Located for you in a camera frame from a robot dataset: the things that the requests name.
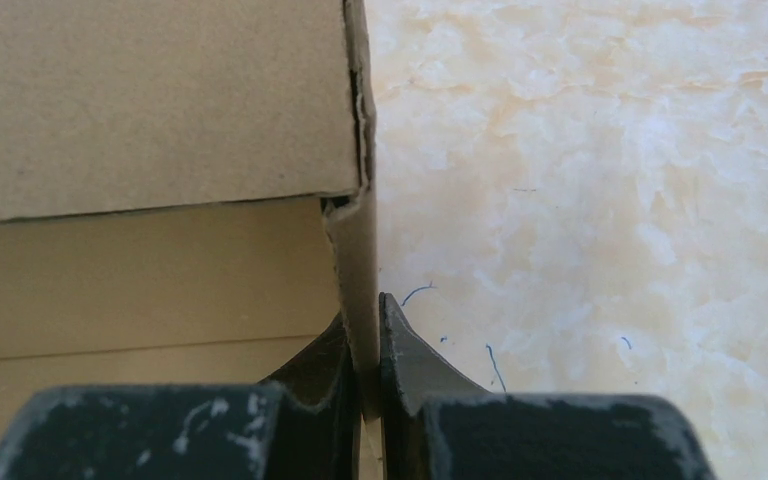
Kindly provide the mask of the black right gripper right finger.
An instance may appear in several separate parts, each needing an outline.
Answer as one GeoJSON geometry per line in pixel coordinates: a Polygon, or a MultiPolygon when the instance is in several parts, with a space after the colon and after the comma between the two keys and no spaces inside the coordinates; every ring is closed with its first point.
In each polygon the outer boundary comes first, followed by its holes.
{"type": "Polygon", "coordinates": [[[379,297],[388,479],[711,479],[688,419],[650,395],[493,393],[379,297]]]}

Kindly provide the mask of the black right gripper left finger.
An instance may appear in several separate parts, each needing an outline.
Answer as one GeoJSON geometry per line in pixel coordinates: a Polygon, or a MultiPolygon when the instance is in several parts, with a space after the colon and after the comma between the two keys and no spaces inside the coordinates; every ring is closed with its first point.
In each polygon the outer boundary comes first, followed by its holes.
{"type": "Polygon", "coordinates": [[[343,322],[254,384],[68,385],[0,440],[0,479],[354,479],[360,401],[343,322]]]}

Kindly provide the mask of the brown cardboard box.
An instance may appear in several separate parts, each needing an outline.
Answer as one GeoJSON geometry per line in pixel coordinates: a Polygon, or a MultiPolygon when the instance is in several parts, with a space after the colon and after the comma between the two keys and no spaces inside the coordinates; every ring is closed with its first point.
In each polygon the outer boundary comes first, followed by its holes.
{"type": "Polygon", "coordinates": [[[378,323],[361,1],[0,1],[0,440],[68,385],[254,384],[378,323]]]}

